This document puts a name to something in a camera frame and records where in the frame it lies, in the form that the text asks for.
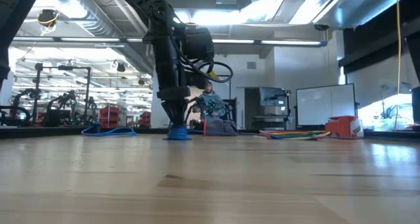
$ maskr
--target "yellow cable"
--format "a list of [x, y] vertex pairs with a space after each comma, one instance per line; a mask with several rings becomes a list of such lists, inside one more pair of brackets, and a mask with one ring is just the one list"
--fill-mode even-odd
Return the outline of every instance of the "yellow cable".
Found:
[[[400, 25], [400, 0], [396, 0], [396, 30], [398, 34], [398, 79], [397, 79], [397, 85], [396, 85], [396, 93], [397, 95], [400, 93], [400, 78], [401, 78], [401, 52], [402, 52], [402, 46], [401, 46], [401, 25]], [[398, 120], [398, 102], [396, 103], [396, 115], [395, 115], [395, 124], [394, 124], [394, 130], [396, 130], [396, 124]]]
[[40, 23], [40, 24], [50, 24], [50, 23], [54, 22], [58, 18], [58, 16], [60, 16], [60, 12], [58, 12], [57, 15], [53, 19], [42, 22], [42, 21], [39, 21], [39, 14], [38, 14], [37, 20], [38, 20], [38, 23]]

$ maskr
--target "metal frame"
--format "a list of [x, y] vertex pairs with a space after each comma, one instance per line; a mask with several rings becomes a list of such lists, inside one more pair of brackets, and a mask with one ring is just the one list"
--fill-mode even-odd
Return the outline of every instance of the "metal frame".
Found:
[[[42, 63], [37, 63], [35, 65], [35, 69], [37, 70], [37, 77], [35, 83], [35, 89], [39, 89], [39, 83], [41, 82], [41, 71], [43, 69], [59, 69], [59, 70], [73, 70], [75, 67], [73, 66], [48, 66], [44, 67]], [[85, 112], [83, 113], [83, 123], [86, 124], [87, 121], [87, 109], [88, 105], [87, 102], [89, 101], [89, 86], [91, 84], [91, 67], [76, 67], [77, 69], [85, 69], [87, 70], [87, 83], [86, 83], [86, 96], [85, 96]], [[38, 106], [38, 99], [35, 99], [33, 102], [33, 112], [32, 112], [32, 123], [35, 124], [37, 119], [37, 106]]]
[[[140, 37], [39, 37], [16, 36], [14, 42], [39, 43], [143, 43]], [[267, 46], [293, 46], [293, 47], [325, 47], [326, 40], [311, 39], [213, 39], [215, 45], [267, 45]]]

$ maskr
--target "blue rope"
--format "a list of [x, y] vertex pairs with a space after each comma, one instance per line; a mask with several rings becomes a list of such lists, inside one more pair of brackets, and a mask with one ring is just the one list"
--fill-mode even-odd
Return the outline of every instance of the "blue rope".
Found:
[[190, 140], [185, 126], [173, 126], [169, 128], [169, 132], [165, 140], [185, 141]]
[[[86, 128], [86, 129], [84, 129], [81, 132], [81, 134], [82, 135], [86, 135], [86, 136], [92, 136], [92, 137], [122, 136], [122, 135], [134, 136], [134, 135], [136, 135], [136, 132], [134, 132], [134, 129], [132, 127], [119, 127], [119, 128], [115, 128], [115, 129], [112, 129], [110, 131], [103, 132], [103, 133], [87, 133], [92, 128], [94, 128], [94, 126], [90, 126], [90, 127]], [[122, 130], [122, 129], [129, 129], [130, 132], [119, 132], [119, 133], [116, 133], [116, 131], [119, 131], [119, 130]]]

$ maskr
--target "fluorescent light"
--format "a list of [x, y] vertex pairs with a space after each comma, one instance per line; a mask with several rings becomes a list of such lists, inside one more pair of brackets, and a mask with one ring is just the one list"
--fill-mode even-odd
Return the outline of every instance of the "fluorescent light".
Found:
[[[13, 85], [14, 89], [27, 89], [33, 85]], [[86, 89], [86, 87], [78, 86], [39, 86], [43, 90], [75, 90]], [[148, 87], [90, 87], [90, 91], [109, 93], [110, 91], [151, 91]]]
[[114, 44], [103, 44], [103, 45], [97, 44], [94, 47], [97, 47], [97, 48], [124, 48], [125, 45], [122, 45], [122, 44], [119, 44], [119, 45], [117, 45], [117, 44], [115, 44], [115, 45]]
[[105, 87], [105, 85], [101, 85], [100, 83], [97, 83], [97, 82], [92, 82], [91, 81], [91, 83], [94, 84], [94, 85], [96, 85], [96, 86], [99, 86], [99, 87]]
[[318, 16], [312, 21], [313, 23], [317, 23], [324, 17], [340, 0], [332, 0], [330, 4], [326, 8], [324, 8]]
[[263, 45], [301, 45], [301, 46], [320, 46], [320, 41], [285, 41], [285, 40], [262, 40]]
[[[15, 75], [16, 78], [27, 78], [27, 79], [32, 79], [32, 78], [36, 78], [36, 75]], [[47, 79], [47, 78], [51, 78], [51, 79], [78, 79], [80, 78], [80, 76], [40, 76], [40, 79]]]
[[127, 79], [124, 76], [92, 76], [91, 79]]
[[267, 13], [265, 20], [273, 20], [274, 17], [276, 17], [276, 14], [279, 10], [279, 8], [281, 7], [281, 5], [283, 4], [284, 0], [275, 0], [274, 2], [274, 6], [271, 8], [271, 10]]
[[213, 39], [213, 43], [253, 44], [254, 42], [254, 40], [246, 39]]
[[14, 37], [13, 41], [54, 41], [52, 37]]
[[71, 72], [68, 72], [67, 70], [63, 70], [62, 71], [62, 73], [65, 75], [65, 74], [67, 74], [67, 75], [69, 75], [69, 76], [76, 76], [76, 74], [73, 74], [73, 73], [71, 73]]
[[143, 39], [141, 39], [141, 38], [129, 38], [129, 39], [127, 39], [127, 42], [129, 42], [129, 43], [142, 43]]
[[239, 24], [239, 11], [197, 11], [192, 22], [204, 26]]
[[119, 42], [118, 38], [111, 37], [62, 37], [61, 40], [74, 42]]
[[138, 76], [124, 76], [126, 79], [137, 79]]
[[329, 0], [305, 0], [289, 24], [309, 24], [329, 3]]

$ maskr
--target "orange container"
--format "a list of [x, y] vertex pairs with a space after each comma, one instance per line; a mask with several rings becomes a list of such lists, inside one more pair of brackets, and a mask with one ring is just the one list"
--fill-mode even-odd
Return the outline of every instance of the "orange container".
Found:
[[332, 117], [326, 123], [325, 130], [340, 138], [363, 137], [362, 121], [357, 116]]

